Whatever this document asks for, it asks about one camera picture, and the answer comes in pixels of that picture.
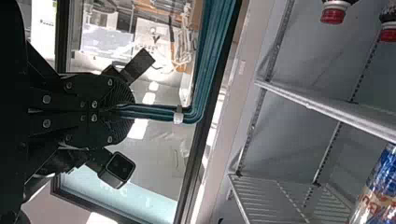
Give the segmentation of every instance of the label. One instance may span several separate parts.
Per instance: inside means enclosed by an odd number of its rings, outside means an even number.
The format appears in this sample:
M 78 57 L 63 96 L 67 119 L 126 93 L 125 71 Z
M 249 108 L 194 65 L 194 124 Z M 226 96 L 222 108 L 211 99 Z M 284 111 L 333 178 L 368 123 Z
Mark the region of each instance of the label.
M 396 224 L 396 155 L 389 145 L 370 173 L 350 224 Z

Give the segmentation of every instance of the metal shelf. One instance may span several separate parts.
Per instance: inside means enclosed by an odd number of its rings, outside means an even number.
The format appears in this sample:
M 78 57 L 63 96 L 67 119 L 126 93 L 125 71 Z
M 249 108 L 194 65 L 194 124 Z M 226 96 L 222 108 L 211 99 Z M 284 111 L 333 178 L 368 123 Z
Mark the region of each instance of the metal shelf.
M 334 100 L 309 90 L 297 90 L 286 84 L 257 80 L 256 85 L 308 109 L 396 143 L 396 116 L 391 112 Z
M 233 195 L 247 224 L 318 223 L 344 224 L 351 203 L 331 188 L 315 188 L 318 199 L 304 200 L 313 187 L 277 180 L 229 175 Z
M 396 47 L 378 39 L 387 1 L 360 1 L 340 26 L 315 21 L 320 1 L 287 2 L 257 72 L 233 195 L 246 223 L 346 223 L 379 153 L 396 143 Z

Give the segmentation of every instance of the screw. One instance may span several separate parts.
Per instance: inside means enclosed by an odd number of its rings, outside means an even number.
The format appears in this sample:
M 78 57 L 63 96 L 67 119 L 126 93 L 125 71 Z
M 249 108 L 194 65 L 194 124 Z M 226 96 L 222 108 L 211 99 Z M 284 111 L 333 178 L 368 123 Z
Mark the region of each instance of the screw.
M 50 119 L 44 119 L 43 127 L 44 128 L 49 128 L 50 127 Z
M 66 88 L 67 88 L 68 90 L 72 89 L 72 87 L 73 87 L 73 83 L 71 83 L 71 82 L 67 82 L 67 83 L 66 83 Z
M 92 117 L 91 117 L 91 121 L 92 121 L 92 122 L 96 122 L 97 120 L 98 120 L 97 115 L 96 115 L 96 114 L 93 114 Z
M 66 136 L 66 142 L 70 141 L 71 139 L 72 139 L 72 135 L 71 135 L 71 134 L 68 134 L 68 135 Z
M 98 107 L 98 103 L 96 101 L 93 101 L 92 102 L 92 108 L 96 108 L 96 107 Z
M 44 103 L 45 105 L 47 105 L 47 104 L 50 103 L 50 96 L 49 96 L 49 95 L 43 96 L 43 103 Z

